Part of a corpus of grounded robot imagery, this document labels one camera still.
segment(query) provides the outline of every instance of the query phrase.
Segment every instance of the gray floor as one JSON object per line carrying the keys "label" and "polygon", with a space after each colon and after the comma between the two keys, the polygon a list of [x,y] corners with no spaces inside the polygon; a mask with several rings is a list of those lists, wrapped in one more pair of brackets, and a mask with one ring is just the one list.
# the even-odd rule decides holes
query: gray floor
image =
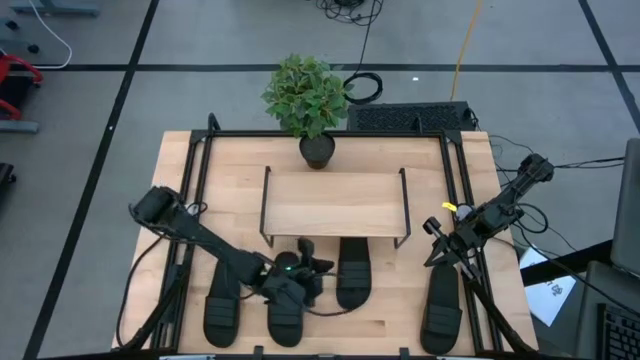
{"label": "gray floor", "polygon": [[[10,35],[38,43],[43,52],[5,50],[37,63],[64,60],[64,48],[37,20],[13,15],[6,3],[0,0],[0,16],[23,27]],[[148,4],[104,1],[96,19],[45,20],[73,46],[73,64],[127,64]],[[589,4],[618,63],[640,64],[637,1]],[[471,0],[388,1],[371,28],[365,63],[455,63],[474,6]],[[160,0],[140,63],[272,64],[291,52],[356,63],[364,31],[326,19],[313,1]],[[485,1],[465,63],[606,64],[573,0]],[[384,93],[378,103],[446,101],[453,75],[379,74]],[[41,132],[0,134],[0,161],[13,163],[19,176],[0,209],[0,321],[13,324],[0,327],[3,358],[24,353],[122,78],[122,72],[47,72],[24,116],[40,122]],[[210,111],[225,129],[275,128],[259,99],[268,78],[267,72],[135,74],[40,356],[109,349],[138,232],[126,206],[150,183],[162,133],[203,127]],[[640,74],[625,79],[640,94]],[[356,93],[369,90],[362,82]],[[457,99],[469,102],[484,130],[527,144],[556,164],[620,156],[625,141],[638,136],[609,73],[462,73]],[[497,162],[517,166],[525,152],[496,142],[503,145]],[[619,168],[559,170],[526,200],[584,248],[612,236],[620,174]],[[570,252],[553,234],[531,239]],[[579,300],[576,287],[551,328],[536,322],[539,337],[571,352]]]}

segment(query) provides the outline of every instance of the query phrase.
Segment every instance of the white cable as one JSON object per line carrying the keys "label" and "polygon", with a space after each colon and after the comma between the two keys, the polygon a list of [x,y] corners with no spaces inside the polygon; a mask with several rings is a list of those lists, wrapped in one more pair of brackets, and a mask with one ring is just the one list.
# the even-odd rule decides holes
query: white cable
{"label": "white cable", "polygon": [[47,29],[49,31],[49,33],[51,33],[51,35],[53,35],[56,39],[58,39],[58,41],[60,41],[69,50],[69,57],[67,57],[67,61],[65,61],[64,64],[62,64],[62,65],[56,65],[56,66],[34,66],[34,67],[36,69],[40,69],[40,70],[57,70],[57,69],[65,68],[71,62],[71,57],[73,56],[73,49],[71,49],[71,46],[69,46],[69,44],[67,44],[64,40],[62,40],[60,38],[60,36],[58,36],[58,34],[53,32],[53,30],[51,30],[47,26],[47,24],[45,24],[44,20],[42,20],[42,18],[40,17],[40,13],[38,12],[38,9],[36,9],[36,6],[33,4],[33,1],[29,0],[29,4],[31,4],[31,7],[33,8],[33,12],[36,14],[36,17],[38,18],[38,20],[40,20],[40,23],[42,24],[42,26],[44,26],[44,28]]}

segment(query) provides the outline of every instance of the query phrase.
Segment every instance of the black keyboard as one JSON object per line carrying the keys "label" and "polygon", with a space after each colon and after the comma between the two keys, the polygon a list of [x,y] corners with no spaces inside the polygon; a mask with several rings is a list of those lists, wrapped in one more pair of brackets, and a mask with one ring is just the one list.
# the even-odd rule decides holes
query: black keyboard
{"label": "black keyboard", "polygon": [[413,104],[373,104],[349,106],[348,130],[415,131],[475,130],[465,101]]}
{"label": "black keyboard", "polygon": [[640,360],[640,319],[607,304],[598,304],[598,359]]}

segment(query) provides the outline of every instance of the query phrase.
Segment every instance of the white paper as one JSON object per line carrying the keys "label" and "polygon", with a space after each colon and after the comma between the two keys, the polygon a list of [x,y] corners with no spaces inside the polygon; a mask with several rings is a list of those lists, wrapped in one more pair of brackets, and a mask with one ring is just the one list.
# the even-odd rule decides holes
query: white paper
{"label": "white paper", "polygon": [[[520,259],[520,269],[546,260],[535,250],[529,248]],[[545,325],[551,326],[575,283],[574,278],[565,276],[546,283],[527,286],[524,290],[527,294],[529,310]]]}

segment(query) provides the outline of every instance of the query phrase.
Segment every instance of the black plant pot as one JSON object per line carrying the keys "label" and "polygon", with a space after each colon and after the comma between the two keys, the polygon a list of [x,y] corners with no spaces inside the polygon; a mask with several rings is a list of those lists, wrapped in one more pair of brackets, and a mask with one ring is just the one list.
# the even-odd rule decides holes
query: black plant pot
{"label": "black plant pot", "polygon": [[320,170],[331,160],[336,150],[336,142],[329,134],[320,134],[313,139],[304,136],[300,139],[300,153],[310,168]]}

